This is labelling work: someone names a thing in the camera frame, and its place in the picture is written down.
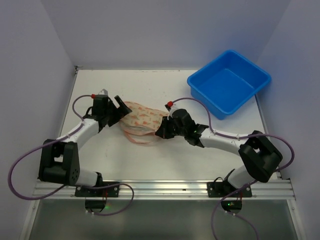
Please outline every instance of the black mounting bracket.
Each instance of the black mounting bracket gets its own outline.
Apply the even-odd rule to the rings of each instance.
[[[110,186],[114,184],[119,184],[118,181],[104,181],[99,187]],[[92,190],[85,187],[75,189],[74,196],[78,198],[102,198],[106,196],[108,198],[117,198],[119,196],[119,186],[110,187],[102,190]]]
[[[220,189],[223,189],[224,187],[224,182],[223,181],[210,181],[206,183],[206,190],[208,192],[208,197],[209,198],[223,198],[224,196],[228,195],[228,192],[225,191],[220,191]],[[251,198],[252,197],[252,192],[251,192],[251,187],[248,186],[247,188],[243,189],[242,191],[239,191],[235,195],[231,196],[233,198],[237,197],[242,197],[242,198]]]

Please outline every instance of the white table surface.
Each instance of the white table surface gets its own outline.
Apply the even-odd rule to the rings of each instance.
[[[119,95],[149,108],[166,111],[164,104],[181,97],[190,97],[187,78],[195,70],[80,70],[68,106],[62,133],[67,133],[79,119],[72,112],[72,102],[80,95],[108,90],[111,99]],[[84,115],[92,105],[91,98],[80,99],[75,108]],[[208,117],[197,102],[178,103],[200,124]],[[264,131],[256,99],[251,98],[234,115],[225,120],[212,116],[217,130],[245,134]],[[189,145],[183,137],[160,140],[151,146],[131,143],[118,125],[105,127],[79,151],[80,167],[102,173],[105,180],[213,180],[225,177],[242,165],[241,158],[214,148]]]

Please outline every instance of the wire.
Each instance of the wire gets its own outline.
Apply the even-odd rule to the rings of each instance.
[[[227,134],[223,134],[223,133],[217,132],[217,131],[215,131],[215,130],[213,129],[213,127],[212,127],[211,115],[210,115],[210,112],[209,112],[208,108],[207,108],[201,101],[199,101],[199,100],[197,100],[197,99],[194,99],[194,98],[192,98],[192,97],[182,97],[182,98],[178,98],[178,99],[176,99],[176,100],[174,100],[174,101],[172,101],[172,102],[173,102],[173,103],[176,103],[176,102],[181,101],[181,100],[192,100],[192,101],[195,101],[195,102],[198,102],[199,104],[201,104],[201,105],[204,107],[204,109],[206,110],[206,113],[207,113],[207,115],[208,115],[209,128],[210,128],[211,132],[215,133],[215,134],[218,135],[218,136],[221,136],[221,137],[224,137],[224,138],[228,138],[228,139],[235,139],[235,140],[237,140],[237,139],[242,140],[242,139],[249,139],[249,138],[257,138],[257,137],[272,137],[272,138],[278,139],[278,140],[282,141],[283,143],[285,143],[285,144],[288,146],[288,148],[290,149],[291,159],[288,161],[288,163],[286,163],[286,164],[283,165],[282,167],[279,167],[278,169],[276,169],[275,172],[279,172],[279,171],[287,168],[287,167],[288,167],[290,164],[292,164],[292,162],[294,161],[294,159],[295,159],[295,151],[294,151],[293,147],[289,144],[289,142],[287,142],[284,138],[282,138],[282,137],[280,137],[280,136],[277,136],[277,135],[266,134],[266,133],[251,134],[251,135],[241,136],[241,137],[237,138],[236,136],[231,136],[231,135],[227,135]],[[218,236],[216,235],[216,231],[215,231],[214,217],[215,217],[215,213],[216,213],[217,208],[218,208],[218,206],[220,205],[220,203],[221,203],[222,201],[224,201],[226,198],[228,198],[228,197],[230,197],[230,196],[232,196],[232,195],[234,195],[234,194],[237,194],[237,193],[240,192],[241,190],[243,190],[243,189],[251,186],[252,184],[255,184],[256,182],[257,182],[257,181],[255,180],[255,181],[253,181],[253,182],[247,183],[247,184],[245,184],[244,186],[238,188],[237,190],[231,192],[230,194],[224,196],[222,199],[220,199],[220,200],[218,201],[218,203],[217,203],[216,206],[214,207],[214,209],[213,209],[213,211],[212,211],[212,215],[211,215],[211,230],[212,230],[212,234],[213,234],[213,236],[215,237],[216,240],[219,240],[219,239],[218,239]],[[247,223],[253,228],[253,230],[254,230],[254,232],[255,232],[255,235],[256,235],[256,239],[257,239],[257,240],[260,239],[260,237],[259,237],[259,235],[258,235],[257,229],[255,228],[255,226],[254,226],[251,222],[249,222],[246,218],[244,218],[243,216],[240,216],[240,215],[238,215],[238,214],[236,214],[235,216],[238,217],[238,218],[240,218],[240,219],[242,219],[242,220],[244,220],[245,222],[247,222]]]
[[[9,186],[9,189],[11,190],[11,192],[16,195],[18,198],[20,199],[23,199],[23,200],[29,200],[29,201],[33,201],[33,200],[41,200],[41,199],[45,199],[53,194],[55,194],[56,192],[58,192],[59,190],[61,190],[62,188],[65,187],[65,185],[62,185],[60,186],[59,188],[57,188],[56,190],[46,194],[46,195],[43,195],[43,196],[36,196],[36,197],[30,197],[30,196],[24,196],[22,194],[20,194],[19,192],[17,192],[17,190],[14,188],[13,186],[13,183],[12,183],[12,175],[13,175],[13,171],[16,167],[16,165],[22,160],[24,159],[25,157],[27,157],[28,155],[34,153],[35,151],[37,150],[40,150],[42,148],[45,148],[45,147],[48,147],[48,146],[51,146],[55,143],[58,143],[58,142],[61,142],[61,141],[64,141],[66,139],[68,139],[70,136],[74,135],[75,133],[77,133],[83,126],[84,126],[84,119],[83,117],[77,113],[76,109],[75,109],[75,104],[76,102],[81,99],[81,98],[85,98],[85,97],[91,97],[91,95],[81,95],[79,97],[77,97],[74,102],[72,103],[72,111],[74,112],[74,114],[80,118],[81,120],[81,124],[79,125],[79,127],[77,127],[74,131],[72,131],[69,135],[66,135],[64,137],[60,137],[54,141],[51,141],[51,142],[48,142],[46,144],[43,144],[41,146],[38,146],[38,147],[35,147],[33,149],[31,149],[30,151],[26,152],[25,154],[21,155],[17,160],[14,161],[14,163],[11,165],[10,169],[9,169],[9,173],[8,173],[8,178],[7,178],[7,182],[8,182],[8,186]],[[126,184],[126,183],[118,183],[118,184],[113,184],[113,185],[109,185],[109,186],[102,186],[102,187],[89,187],[89,186],[82,186],[83,188],[86,188],[86,189],[92,189],[92,190],[101,190],[101,189],[108,189],[108,188],[112,188],[112,187],[117,187],[117,186],[127,186],[128,188],[131,189],[132,191],[132,197],[131,197],[131,200],[129,201],[129,203],[122,209],[116,211],[116,212],[112,212],[112,213],[107,213],[107,214],[103,214],[103,213],[99,213],[99,212],[94,212],[95,215],[98,215],[98,216],[111,216],[111,215],[115,215],[115,214],[118,214],[118,213],[121,213],[123,212],[124,210],[126,210],[130,205],[131,203],[133,202],[133,199],[134,199],[134,195],[135,195],[135,192],[134,192],[134,189]]]
[[[132,204],[132,202],[134,200],[134,197],[135,197],[135,191],[129,184],[126,184],[126,183],[117,183],[117,184],[112,184],[112,185],[109,185],[109,186],[82,186],[83,188],[86,188],[86,189],[89,189],[89,190],[109,189],[109,188],[114,188],[114,187],[119,187],[119,186],[127,186],[128,188],[130,188],[130,190],[132,192],[131,199],[130,199],[129,203],[126,206],[124,206],[122,209],[120,209],[118,211],[111,212],[111,213],[100,213],[100,212],[93,212],[93,211],[91,211],[91,213],[93,213],[94,215],[103,216],[103,217],[112,216],[112,215],[116,215],[116,214],[122,213],[128,207],[130,207],[130,205]]]
[[[75,115],[77,115],[80,119],[81,119],[81,124],[79,125],[79,127],[77,129],[75,129],[74,131],[72,131],[69,135],[66,135],[64,137],[61,137],[61,138],[58,138],[54,141],[51,141],[51,142],[48,142],[46,144],[43,144],[41,146],[38,146],[38,147],[35,147],[33,149],[31,149],[30,151],[26,152],[25,154],[21,155],[17,160],[14,161],[14,163],[11,165],[10,169],[9,169],[9,173],[8,173],[8,178],[7,178],[7,181],[8,181],[8,186],[9,186],[9,189],[11,190],[11,192],[16,195],[18,198],[20,199],[23,199],[23,200],[28,200],[28,201],[32,201],[32,200],[40,200],[40,199],[45,199],[53,194],[55,194],[56,192],[58,192],[59,190],[61,190],[63,187],[65,187],[65,185],[62,185],[60,186],[59,188],[57,188],[56,190],[46,194],[46,195],[43,195],[43,196],[36,196],[36,197],[30,197],[30,196],[24,196],[22,194],[20,194],[19,192],[17,192],[17,190],[15,189],[15,187],[13,186],[13,183],[12,183],[12,174],[13,174],[13,171],[16,167],[16,165],[22,160],[24,159],[25,157],[27,157],[28,155],[34,153],[35,151],[38,151],[40,149],[43,149],[45,147],[48,147],[48,146],[51,146],[53,144],[56,144],[58,142],[61,142],[61,141],[64,141],[66,140],[67,138],[69,138],[69,136],[72,136],[74,135],[75,133],[77,133],[83,126],[84,126],[84,119],[82,118],[82,116],[80,116],[80,114],[78,114],[75,110],[75,104],[76,102],[81,99],[81,98],[85,98],[85,97],[91,97],[91,95],[81,95],[79,97],[77,97],[73,104],[72,104],[72,111],[74,112]]]

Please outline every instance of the white enclosure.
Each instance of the white enclosure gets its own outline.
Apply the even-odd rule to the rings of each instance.
[[[297,228],[301,227],[298,222],[302,222],[307,239],[317,239],[320,214],[317,204],[320,194],[315,181],[320,167],[317,154],[320,144],[319,10],[317,0],[1,1],[1,239],[19,239],[21,233],[22,239],[29,236],[28,219],[35,216],[31,213],[32,206],[39,204],[33,202],[28,212],[30,202],[17,198],[8,188],[8,170],[21,154],[74,127],[70,100],[106,88],[110,89],[111,97],[120,95],[124,100],[163,109],[163,104],[173,100],[167,98],[189,97],[187,77],[228,49],[257,63],[270,73],[272,82],[258,94],[257,102],[252,98],[235,115],[214,124],[230,132],[246,133],[252,128],[268,131],[293,145],[295,162],[281,173],[283,179],[291,182],[276,180],[274,175],[275,182],[267,186],[273,191],[289,190],[292,183],[296,201],[289,193],[285,199],[290,209],[300,215],[299,218],[291,212],[293,224]],[[82,69],[77,78],[75,66]],[[149,89],[151,99],[146,97]],[[79,111],[88,104],[80,103]],[[207,123],[195,104],[186,103],[186,106],[199,121]],[[138,146],[131,145],[117,132],[118,128],[108,131],[88,142],[80,154],[92,157],[95,145],[101,144],[97,149],[102,151],[103,145],[110,145],[113,140],[113,144],[117,142],[131,152],[139,151]],[[284,164],[290,153],[277,141],[274,143],[284,155]],[[182,141],[178,141],[176,147],[184,148]],[[113,146],[108,151],[102,154],[114,163],[116,149]],[[180,166],[173,164],[174,156],[159,151],[158,165],[148,166],[146,161],[137,162],[143,151],[157,149],[142,149],[131,162],[144,165],[138,168],[140,180],[193,180],[191,186],[201,185],[204,182],[196,181],[208,180],[210,174],[224,176],[231,165],[237,167],[240,163],[234,156],[218,150],[203,153],[197,149],[190,153],[186,146],[184,153],[201,155],[203,165],[210,164],[210,155],[217,161],[227,159],[230,165],[211,172],[209,168],[193,168],[189,160],[184,170],[177,173]],[[37,184],[39,160],[37,152],[14,171],[13,184],[25,195],[36,196],[48,188],[48,185]],[[86,164],[86,168],[94,166],[88,162],[81,164]],[[102,160],[95,164],[97,168],[104,168]],[[152,166],[162,167],[165,174],[152,174]],[[112,179],[137,180],[130,171],[106,168],[103,175],[107,174]],[[141,187],[140,183],[133,184],[137,189]],[[262,188],[257,184],[252,191],[262,193]],[[61,196],[64,194],[70,195],[70,189],[65,189]],[[205,193],[199,194],[198,200],[204,199]],[[303,239],[301,228],[297,235]]]

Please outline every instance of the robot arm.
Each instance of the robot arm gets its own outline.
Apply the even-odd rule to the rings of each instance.
[[[119,96],[115,100],[119,104],[117,108],[108,97],[106,90],[98,95],[92,95],[93,106],[90,107],[73,130],[60,138],[68,136],[81,124],[82,128],[64,141],[44,147],[41,153],[38,178],[44,182],[63,184],[66,186],[100,187],[103,184],[102,175],[99,172],[88,171],[80,168],[79,150],[93,136],[98,134],[106,125],[111,127],[119,122],[131,110],[124,104]],[[44,144],[54,141],[47,139]]]
[[[162,118],[160,128],[155,135],[163,139],[182,136],[193,146],[201,148],[217,148],[241,157],[243,166],[233,169],[223,180],[221,192],[228,194],[241,188],[244,184],[254,180],[266,183],[282,160],[281,153],[265,137],[251,137],[240,139],[249,134],[234,134],[219,132],[235,139],[217,135],[209,126],[196,124],[185,109],[178,109],[172,105],[165,105],[169,116]]]

